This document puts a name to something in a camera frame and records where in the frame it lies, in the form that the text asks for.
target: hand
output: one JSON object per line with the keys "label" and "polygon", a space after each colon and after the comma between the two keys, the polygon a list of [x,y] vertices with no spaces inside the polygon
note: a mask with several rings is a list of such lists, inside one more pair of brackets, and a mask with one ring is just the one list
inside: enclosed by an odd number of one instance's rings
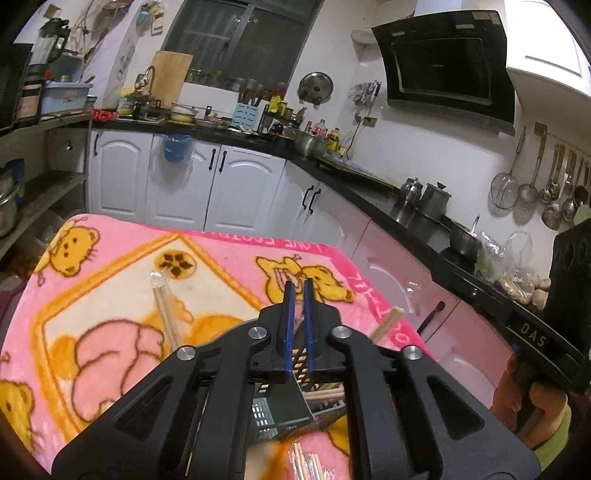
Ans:
{"label": "hand", "polygon": [[[495,389],[491,407],[491,413],[512,431],[517,428],[517,414],[521,410],[521,394],[514,378],[518,366],[517,356],[512,355]],[[560,427],[567,408],[567,396],[554,385],[534,382],[530,388],[530,400],[537,408],[544,410],[542,418],[523,440],[530,449],[534,449],[550,440]]]}

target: person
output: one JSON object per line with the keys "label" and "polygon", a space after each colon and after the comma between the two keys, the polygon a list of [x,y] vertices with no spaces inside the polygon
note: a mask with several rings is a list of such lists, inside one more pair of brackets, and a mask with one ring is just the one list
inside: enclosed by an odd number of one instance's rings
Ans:
{"label": "person", "polygon": [[[519,360],[516,355],[512,355],[495,389],[490,408],[491,413],[512,431],[517,427],[517,414],[522,407],[521,394],[514,378],[518,367]],[[545,470],[569,439],[572,413],[566,393],[546,382],[532,384],[530,400],[544,414],[523,442],[534,451],[542,470]]]}

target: pink tablecloth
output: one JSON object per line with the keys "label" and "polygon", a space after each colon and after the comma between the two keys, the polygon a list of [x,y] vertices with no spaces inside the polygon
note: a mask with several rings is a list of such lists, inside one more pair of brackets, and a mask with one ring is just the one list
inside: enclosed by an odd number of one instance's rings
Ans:
{"label": "pink tablecloth", "polygon": [[[150,286],[154,270],[168,272],[184,343],[210,341],[256,318],[281,301],[287,279],[301,292],[311,277],[316,298],[367,334],[390,308],[334,247],[76,216],[37,266],[0,356],[0,407],[48,471],[67,442],[168,352]],[[402,320],[382,345],[409,343],[424,347]],[[249,457],[249,477],[266,475],[269,452]]]}

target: metal kettle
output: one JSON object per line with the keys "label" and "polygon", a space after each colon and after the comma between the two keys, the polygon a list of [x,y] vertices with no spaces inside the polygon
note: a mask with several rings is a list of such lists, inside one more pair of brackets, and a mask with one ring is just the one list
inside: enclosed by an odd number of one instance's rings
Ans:
{"label": "metal kettle", "polygon": [[417,206],[418,201],[421,198],[421,192],[423,190],[423,184],[418,181],[418,178],[407,179],[407,181],[400,188],[398,194],[398,201],[404,205],[410,205],[413,207]]}

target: metal shelf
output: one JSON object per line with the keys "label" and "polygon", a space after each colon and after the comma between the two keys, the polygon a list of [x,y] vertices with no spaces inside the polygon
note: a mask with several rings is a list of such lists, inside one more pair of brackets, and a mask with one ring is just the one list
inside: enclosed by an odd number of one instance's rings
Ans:
{"label": "metal shelf", "polygon": [[63,127],[64,125],[75,124],[90,120],[92,114],[90,113],[73,113],[70,115],[56,116],[47,120],[40,121],[37,125],[31,127],[17,128],[0,137],[0,149],[6,148],[9,145],[25,140],[26,137],[34,135],[39,132],[51,130],[52,128]]}
{"label": "metal shelf", "polygon": [[85,180],[83,173],[49,170],[28,181],[25,184],[25,204],[18,212],[17,223],[6,237],[0,239],[0,258],[35,220]]}

